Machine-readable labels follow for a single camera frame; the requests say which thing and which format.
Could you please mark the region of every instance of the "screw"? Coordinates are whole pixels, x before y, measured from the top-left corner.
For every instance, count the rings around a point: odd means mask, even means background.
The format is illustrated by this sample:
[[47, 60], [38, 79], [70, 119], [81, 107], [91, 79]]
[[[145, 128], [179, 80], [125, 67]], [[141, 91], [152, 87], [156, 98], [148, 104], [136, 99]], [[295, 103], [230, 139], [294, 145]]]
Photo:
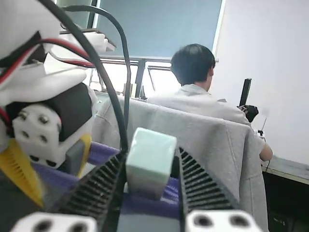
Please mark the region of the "screw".
[[19, 113], [18, 113], [18, 116], [23, 120], [23, 121], [25, 121], [26, 119], [27, 119], [27, 116], [28, 116], [28, 113], [26, 112], [26, 111], [20, 111]]
[[49, 119], [48, 119], [47, 116], [45, 116], [45, 115], [39, 116], [39, 122], [41, 122], [42, 124], [46, 124], [46, 123], [48, 123], [48, 121], [49, 121]]
[[47, 143], [47, 138], [44, 135], [40, 135], [40, 138], [44, 143]]
[[48, 232], [49, 229], [52, 227], [51, 220], [43, 220], [40, 221], [35, 227], [34, 232]]
[[23, 136], [24, 136], [25, 138], [29, 138], [29, 134], [28, 134], [27, 132], [22, 131], [21, 133], [23, 134]]

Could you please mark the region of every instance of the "red wire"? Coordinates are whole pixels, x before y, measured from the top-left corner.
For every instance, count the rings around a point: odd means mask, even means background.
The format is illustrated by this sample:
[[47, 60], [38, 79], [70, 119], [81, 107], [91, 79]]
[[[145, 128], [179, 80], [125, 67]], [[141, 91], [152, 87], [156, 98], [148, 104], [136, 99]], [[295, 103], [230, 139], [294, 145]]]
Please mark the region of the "red wire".
[[[80, 49], [79, 47], [76, 47], [74, 45], [72, 45], [71, 43], [65, 41], [65, 40], [61, 40], [61, 39], [53, 39], [53, 38], [50, 38], [50, 39], [42, 39], [41, 40], [43, 43], [49, 43], [49, 42], [57, 42], [57, 43], [60, 43], [60, 44], [64, 44], [68, 47], [70, 47], [72, 50], [76, 50], [78, 53], [81, 53], [82, 55], [86, 56], [86, 57], [89, 57], [89, 55], [82, 49]], [[0, 78], [0, 84], [5, 81], [10, 75], [11, 73], [17, 68], [17, 66], [20, 64], [20, 62], [22, 62], [25, 58], [25, 56], [32, 50], [32, 48], [28, 49], [23, 55], [21, 55], [17, 61], [8, 69], [8, 71], [5, 73], [4, 76], [2, 76]], [[86, 65], [86, 66], [91, 66], [93, 65], [92, 63], [90, 62], [84, 62], [84, 61], [77, 61], [77, 60], [69, 60], [69, 61], [66, 61], [68, 63], [71, 63], [71, 64], [76, 64], [76, 65]], [[7, 113], [2, 110], [0, 108], [0, 115], [3, 117], [4, 120], [6, 120], [6, 123], [9, 124], [10, 123], [10, 118], [9, 116], [7, 115]]]
[[55, 38], [49, 38], [49, 39], [41, 39], [42, 42], [57, 42], [57, 43], [62, 43], [70, 48], [72, 48], [73, 50], [76, 50], [77, 52], [83, 54], [86, 57], [89, 57], [89, 55], [82, 49], [80, 49], [79, 47], [71, 44], [70, 42], [66, 41], [66, 40], [62, 40], [62, 39], [55, 39]]
[[0, 84], [11, 75], [11, 73], [16, 69], [16, 67], [20, 64], [20, 62], [22, 62], [25, 56], [31, 51], [31, 49], [28, 49], [20, 58], [18, 58], [17, 61], [5, 73], [5, 75], [0, 78]]
[[2, 110], [1, 108], [0, 108], [0, 115], [6, 120], [6, 123], [10, 123], [10, 118], [9, 118], [9, 116], [7, 115], [7, 113], [4, 111], [4, 110]]

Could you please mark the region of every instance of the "white shirt collar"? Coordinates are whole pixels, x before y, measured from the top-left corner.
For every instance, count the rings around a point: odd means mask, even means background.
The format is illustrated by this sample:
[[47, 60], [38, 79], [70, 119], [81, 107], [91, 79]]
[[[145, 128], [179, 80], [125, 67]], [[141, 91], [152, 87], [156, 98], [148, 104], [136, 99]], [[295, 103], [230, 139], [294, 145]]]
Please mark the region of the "white shirt collar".
[[181, 90], [186, 91], [186, 92], [197, 93], [197, 94], [209, 94], [208, 91], [206, 91], [202, 87], [197, 86], [195, 84], [184, 85], [181, 87]]

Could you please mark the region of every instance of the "black hair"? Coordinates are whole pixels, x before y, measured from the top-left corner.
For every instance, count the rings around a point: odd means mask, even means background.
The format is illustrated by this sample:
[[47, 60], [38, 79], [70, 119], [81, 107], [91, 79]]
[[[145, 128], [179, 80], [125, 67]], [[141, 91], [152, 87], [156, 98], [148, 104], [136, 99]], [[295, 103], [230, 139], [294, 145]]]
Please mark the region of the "black hair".
[[210, 68], [215, 67], [214, 55], [200, 44], [189, 44], [176, 52], [171, 59], [170, 70], [184, 86], [206, 81]]

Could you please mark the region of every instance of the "cable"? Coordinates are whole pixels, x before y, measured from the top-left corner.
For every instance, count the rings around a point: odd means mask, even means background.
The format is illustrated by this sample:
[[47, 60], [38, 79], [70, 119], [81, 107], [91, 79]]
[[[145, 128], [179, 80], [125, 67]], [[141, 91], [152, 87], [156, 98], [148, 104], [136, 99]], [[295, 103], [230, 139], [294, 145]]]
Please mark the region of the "cable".
[[4, 123], [7, 127], [9, 127], [9, 125], [10, 125], [10, 118], [9, 118], [9, 116], [7, 115], [7, 113], [6, 113], [4, 110], [2, 110], [1, 108], [0, 108], [0, 118], [1, 118], [1, 120], [3, 121], [3, 123]]
[[264, 129], [264, 126], [265, 126], [266, 120], [267, 120], [267, 117], [265, 117], [264, 124], [263, 124], [263, 126], [262, 126], [261, 131], [263, 131], [263, 129]]
[[95, 65], [93, 63], [90, 62], [86, 62], [83, 60], [79, 60], [79, 59], [66, 59], [66, 58], [60, 58], [57, 55], [55, 55], [52, 51], [48, 52], [50, 54], [50, 56], [60, 62], [63, 63], [67, 63], [67, 64], [71, 64], [71, 65], [76, 65], [76, 66], [81, 66], [81, 67], [85, 67], [85, 68], [90, 68], [93, 69], [95, 68]]
[[36, 50], [37, 46], [30, 47], [26, 50], [25, 53], [23, 53], [17, 61], [10, 66], [9, 68], [6, 68], [0, 75], [0, 89], [5, 86], [6, 83], [9, 82], [9, 80], [14, 76], [14, 73], [20, 69], [20, 67], [26, 62], [26, 60], [31, 56], [31, 54]]
[[[79, 47], [76, 47], [73, 44], [70, 44], [69, 42], [61, 39], [41, 39], [41, 40], [36, 40], [31, 43], [27, 43], [27, 45], [21, 47], [18, 49], [18, 53], [13, 52], [13, 56], [11, 56], [11, 59], [14, 60], [13, 65], [10, 67], [6, 68], [0, 75], [0, 88], [3, 87], [5, 83], [8, 82], [10, 77], [14, 75], [14, 73], [26, 62], [26, 60], [30, 57], [30, 55], [37, 49], [39, 44], [55, 44], [61, 47], [64, 47], [71, 52], [79, 55], [80, 57], [90, 61], [90, 58], [88, 54], [80, 49]], [[75, 62], [77, 65], [84, 65], [84, 66], [89, 66], [92, 67], [93, 65], [91, 63], [85, 62], [85, 63], [80, 63], [80, 62]]]
[[112, 86], [111, 80], [109, 79], [102, 62], [100, 61], [100, 58], [98, 57], [97, 52], [95, 51], [94, 47], [90, 44], [88, 39], [84, 36], [82, 31], [72, 22], [72, 20], [64, 13], [63, 10], [57, 7], [50, 0], [37, 0], [37, 1], [40, 2], [44, 7], [46, 7], [72, 33], [72, 35], [80, 43], [85, 52], [89, 55], [90, 62], [92, 62], [96, 66], [97, 71], [99, 73], [99, 77], [102, 78], [105, 83], [107, 92], [109, 94], [115, 112], [120, 134], [121, 150], [123, 152], [127, 152], [128, 141], [126, 134], [126, 125], [122, 115], [121, 106], [116, 91]]
[[267, 165], [267, 167], [266, 167], [266, 170], [265, 170], [265, 172], [266, 172], [266, 173], [267, 173], [267, 170], [268, 170], [269, 164], [270, 164], [270, 161], [268, 162], [268, 165]]
[[125, 117], [125, 124], [127, 127], [128, 118], [129, 118], [129, 102], [130, 102], [130, 90], [131, 90], [131, 66], [130, 66], [130, 57], [129, 57], [129, 51], [127, 47], [126, 35], [125, 35], [123, 28], [121, 27], [119, 22], [109, 12], [99, 7], [87, 6], [87, 5], [72, 5], [72, 6], [63, 7], [63, 10], [69, 11], [69, 12], [91, 12], [91, 13], [99, 14], [101, 16], [106, 17], [116, 27], [117, 31], [119, 32], [121, 43], [122, 43], [122, 49], [124, 53], [124, 58], [125, 58], [126, 69], [127, 69], [126, 88], [125, 88], [125, 105], [124, 105], [124, 117]]

